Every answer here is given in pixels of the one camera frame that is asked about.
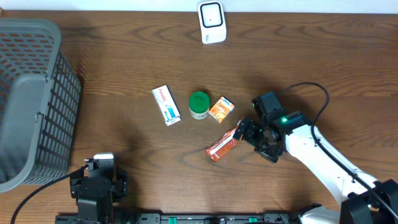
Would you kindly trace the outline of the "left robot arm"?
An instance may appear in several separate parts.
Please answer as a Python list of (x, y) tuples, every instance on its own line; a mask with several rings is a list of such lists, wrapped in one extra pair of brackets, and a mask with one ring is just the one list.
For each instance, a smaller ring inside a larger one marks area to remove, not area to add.
[(70, 192), (76, 200), (78, 223), (112, 223), (113, 203), (128, 193), (128, 174), (113, 158), (86, 160), (88, 175), (78, 171), (70, 177)]

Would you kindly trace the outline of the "green lid jar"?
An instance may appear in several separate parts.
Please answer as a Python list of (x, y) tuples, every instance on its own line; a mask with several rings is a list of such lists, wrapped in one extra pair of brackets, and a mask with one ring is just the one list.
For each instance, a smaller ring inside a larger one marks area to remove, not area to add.
[(194, 119), (204, 119), (210, 110), (210, 97), (202, 91), (196, 91), (191, 94), (188, 105)]

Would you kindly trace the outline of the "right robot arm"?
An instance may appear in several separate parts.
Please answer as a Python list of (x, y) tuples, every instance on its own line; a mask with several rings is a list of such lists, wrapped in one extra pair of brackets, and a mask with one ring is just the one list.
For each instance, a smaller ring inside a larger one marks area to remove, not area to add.
[(243, 118), (234, 138), (271, 163), (287, 152), (332, 194), (340, 209), (311, 205), (292, 213), (267, 213), (266, 223), (397, 223), (397, 182), (378, 181), (354, 165), (299, 111), (289, 113), (274, 92), (252, 100), (260, 117)]

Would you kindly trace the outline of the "small orange box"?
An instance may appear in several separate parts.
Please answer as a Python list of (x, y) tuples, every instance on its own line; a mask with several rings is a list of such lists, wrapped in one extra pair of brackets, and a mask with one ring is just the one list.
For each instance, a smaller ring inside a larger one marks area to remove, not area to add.
[(209, 114), (217, 122), (222, 123), (234, 108), (234, 103), (222, 96), (209, 110)]

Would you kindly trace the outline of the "orange Topps candy bar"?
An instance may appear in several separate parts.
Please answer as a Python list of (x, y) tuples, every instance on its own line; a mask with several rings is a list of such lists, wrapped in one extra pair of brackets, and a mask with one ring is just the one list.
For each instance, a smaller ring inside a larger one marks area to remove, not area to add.
[(244, 117), (238, 121), (237, 125), (233, 129), (224, 133), (217, 142), (205, 149), (205, 153), (213, 162), (218, 162), (220, 158), (240, 142), (241, 137), (236, 138), (234, 135), (238, 132), (239, 125), (243, 122), (243, 119)]

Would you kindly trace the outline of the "white Panadol box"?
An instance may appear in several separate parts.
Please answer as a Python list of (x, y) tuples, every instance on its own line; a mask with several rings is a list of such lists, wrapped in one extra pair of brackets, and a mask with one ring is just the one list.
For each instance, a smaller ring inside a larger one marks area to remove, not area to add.
[(153, 89), (152, 94), (167, 126), (175, 124), (181, 120), (181, 114), (167, 85)]

